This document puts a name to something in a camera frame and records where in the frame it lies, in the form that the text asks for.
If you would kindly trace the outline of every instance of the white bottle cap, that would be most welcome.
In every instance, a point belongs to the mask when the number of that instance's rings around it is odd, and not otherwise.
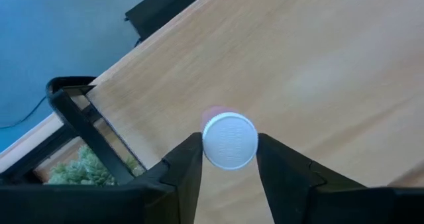
[[[246,166],[258,150],[258,132],[254,125],[234,112],[221,113],[210,119],[202,137],[206,157],[224,170]]]

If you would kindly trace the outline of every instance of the blue carpet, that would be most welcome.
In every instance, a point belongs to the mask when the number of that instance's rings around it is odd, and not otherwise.
[[[0,126],[24,117],[56,76],[98,76],[138,36],[124,13],[142,0],[0,0]],[[0,151],[51,114],[0,130]]]

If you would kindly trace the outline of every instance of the wooden surface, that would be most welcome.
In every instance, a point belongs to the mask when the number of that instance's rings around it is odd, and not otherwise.
[[[423,62],[423,0],[198,0],[89,98],[148,168],[224,105],[367,186],[418,186]],[[272,223],[256,162],[205,160],[196,223]]]

